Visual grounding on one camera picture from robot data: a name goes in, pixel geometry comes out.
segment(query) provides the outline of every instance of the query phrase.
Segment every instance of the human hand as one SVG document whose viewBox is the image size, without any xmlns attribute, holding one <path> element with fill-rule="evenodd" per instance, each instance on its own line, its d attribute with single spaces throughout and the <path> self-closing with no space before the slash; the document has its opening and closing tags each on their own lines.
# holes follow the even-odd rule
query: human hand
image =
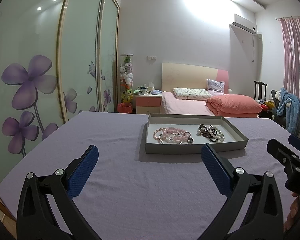
<svg viewBox="0 0 300 240">
<path fill-rule="evenodd" d="M 293 203 L 290 206 L 290 213 L 287 216 L 287 221 L 283 224 L 284 232 L 289 230 L 292 227 L 292 225 L 294 223 L 293 218 L 296 216 L 296 214 L 298 213 L 298 209 L 299 209 L 299 206 L 298 206 L 299 195 L 294 192 L 291 195 L 293 197 L 296 197 L 296 199 L 293 201 Z"/>
</svg>

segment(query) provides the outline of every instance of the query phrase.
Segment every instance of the red trash bin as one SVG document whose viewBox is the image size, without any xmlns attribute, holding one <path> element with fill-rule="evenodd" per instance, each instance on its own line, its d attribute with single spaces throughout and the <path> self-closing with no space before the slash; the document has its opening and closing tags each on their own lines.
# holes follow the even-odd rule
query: red trash bin
<svg viewBox="0 0 300 240">
<path fill-rule="evenodd" d="M 131 114 L 132 113 L 132 104 L 131 103 L 120 103 L 117 106 L 117 110 L 122 114 Z"/>
</svg>

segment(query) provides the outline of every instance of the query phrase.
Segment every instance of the sliding wardrobe door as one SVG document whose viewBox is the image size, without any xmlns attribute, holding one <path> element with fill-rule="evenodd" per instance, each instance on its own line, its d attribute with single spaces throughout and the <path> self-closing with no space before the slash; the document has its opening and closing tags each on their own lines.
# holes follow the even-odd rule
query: sliding wardrobe door
<svg viewBox="0 0 300 240">
<path fill-rule="evenodd" d="M 116 55 L 119 9 L 113 0 L 104 0 L 100 32 L 101 111 L 113 113 L 116 108 Z"/>
<path fill-rule="evenodd" d="M 101 0 L 68 0 L 61 23 L 59 67 L 63 114 L 99 111 L 96 40 Z"/>
<path fill-rule="evenodd" d="M 56 40 L 63 0 L 0 3 L 0 182 L 63 124 Z"/>
</svg>

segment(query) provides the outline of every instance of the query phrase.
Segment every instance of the orange comforter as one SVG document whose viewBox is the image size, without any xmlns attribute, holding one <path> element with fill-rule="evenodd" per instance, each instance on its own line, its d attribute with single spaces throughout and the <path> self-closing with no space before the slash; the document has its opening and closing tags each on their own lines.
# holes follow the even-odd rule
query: orange comforter
<svg viewBox="0 0 300 240">
<path fill-rule="evenodd" d="M 244 95 L 221 95 L 208 98 L 207 107 L 215 115 L 224 117 L 257 118 L 261 106 L 251 97 Z"/>
</svg>

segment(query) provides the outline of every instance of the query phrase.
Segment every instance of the finger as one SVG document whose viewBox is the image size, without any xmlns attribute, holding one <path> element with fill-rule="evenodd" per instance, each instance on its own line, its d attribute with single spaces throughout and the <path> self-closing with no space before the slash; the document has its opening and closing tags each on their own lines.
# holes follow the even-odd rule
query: finger
<svg viewBox="0 0 300 240">
<path fill-rule="evenodd" d="M 290 206 L 291 218 L 294 218 L 299 210 L 298 200 L 299 197 L 297 197 Z"/>
<path fill-rule="evenodd" d="M 285 228 L 286 230 L 289 230 L 293 225 L 293 219 L 291 217 L 291 213 L 287 216 L 287 221 L 285 222 Z"/>
</svg>

